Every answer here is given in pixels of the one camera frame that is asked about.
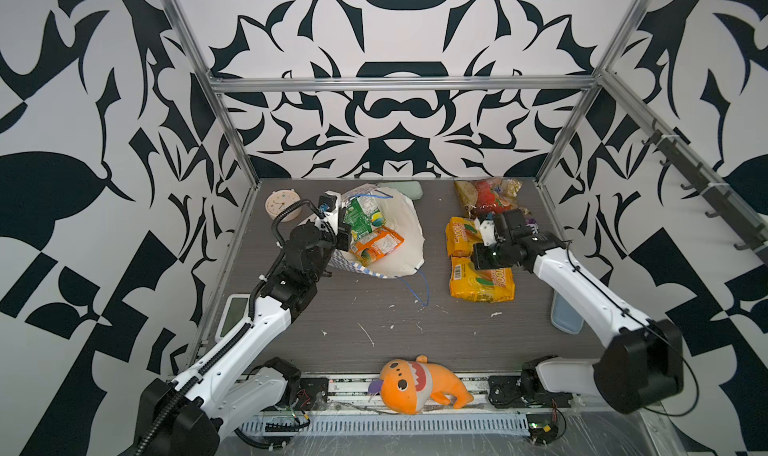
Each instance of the transparent plastic sheet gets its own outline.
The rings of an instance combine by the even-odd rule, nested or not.
[[[234,434],[225,438],[216,456],[655,456],[657,451],[639,412],[576,411],[562,408],[568,419],[565,435],[549,446],[534,446],[526,438],[501,434],[389,436],[296,436],[284,449],[251,448]]]

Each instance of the black and white wallpaper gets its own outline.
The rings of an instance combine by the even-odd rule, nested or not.
[[[159,0],[0,0],[4,454],[117,454],[250,188]]]
[[[180,0],[217,77],[589,73],[632,0]]]
[[[618,75],[765,215],[768,0],[654,0]],[[768,268],[602,92],[547,188],[584,264],[636,307],[669,318],[701,384],[673,418],[689,451],[768,451]],[[695,387],[668,399],[686,411]]]
[[[578,90],[228,94],[260,177],[535,176]]]

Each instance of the paper scrap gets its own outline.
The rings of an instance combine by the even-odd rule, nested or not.
[[[371,346],[373,346],[373,347],[375,348],[375,347],[376,347],[376,344],[375,344],[375,343],[373,342],[373,340],[371,339],[371,336],[370,336],[370,334],[368,334],[368,331],[366,331],[366,329],[365,329],[365,328],[364,328],[364,327],[363,327],[363,326],[362,326],[360,323],[357,323],[357,325],[360,327],[360,329],[362,330],[362,332],[364,332],[364,333],[366,334],[366,336],[368,336],[368,340],[371,342]]]

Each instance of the plush toy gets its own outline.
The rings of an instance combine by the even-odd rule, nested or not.
[[[404,414],[418,413],[429,398],[439,404],[450,404],[446,394],[456,396],[454,409],[474,400],[461,379],[441,365],[427,363],[424,355],[416,361],[393,359],[388,362],[379,379],[368,386],[368,393],[381,393],[389,409]]]

